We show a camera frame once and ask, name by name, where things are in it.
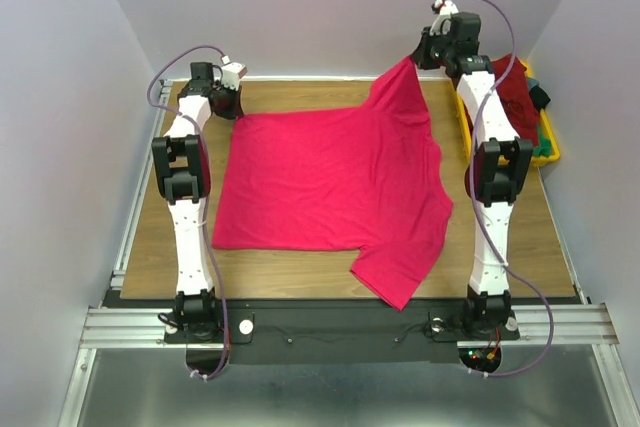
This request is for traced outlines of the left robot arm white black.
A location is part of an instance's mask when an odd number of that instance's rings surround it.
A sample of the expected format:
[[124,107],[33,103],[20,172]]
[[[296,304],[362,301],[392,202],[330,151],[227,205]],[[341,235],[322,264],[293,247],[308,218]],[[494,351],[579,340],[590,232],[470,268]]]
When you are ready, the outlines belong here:
[[211,116],[243,116],[241,79],[246,66],[224,55],[221,65],[190,64],[191,78],[178,95],[168,130],[152,140],[151,153],[160,196],[175,235],[178,278],[167,330],[211,341],[223,331],[223,314],[208,266],[210,242],[204,234],[211,191],[208,151],[202,134]]

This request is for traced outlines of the pink t shirt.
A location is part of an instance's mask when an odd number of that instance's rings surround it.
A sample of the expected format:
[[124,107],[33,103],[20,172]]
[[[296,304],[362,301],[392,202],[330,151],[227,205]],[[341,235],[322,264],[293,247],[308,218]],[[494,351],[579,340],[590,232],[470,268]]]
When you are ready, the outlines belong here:
[[352,275],[402,310],[445,243],[441,157],[407,58],[358,106],[249,114],[232,131],[212,244],[353,250]]

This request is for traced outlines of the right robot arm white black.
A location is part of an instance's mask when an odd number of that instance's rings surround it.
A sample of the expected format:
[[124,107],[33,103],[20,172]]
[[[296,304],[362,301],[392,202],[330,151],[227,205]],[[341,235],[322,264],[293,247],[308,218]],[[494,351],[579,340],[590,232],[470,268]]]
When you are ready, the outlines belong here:
[[508,120],[491,61],[479,53],[480,30],[477,14],[445,1],[411,55],[421,70],[445,71],[473,120],[465,187],[476,217],[474,262],[458,322],[472,337],[507,325],[511,316],[509,224],[533,153]]

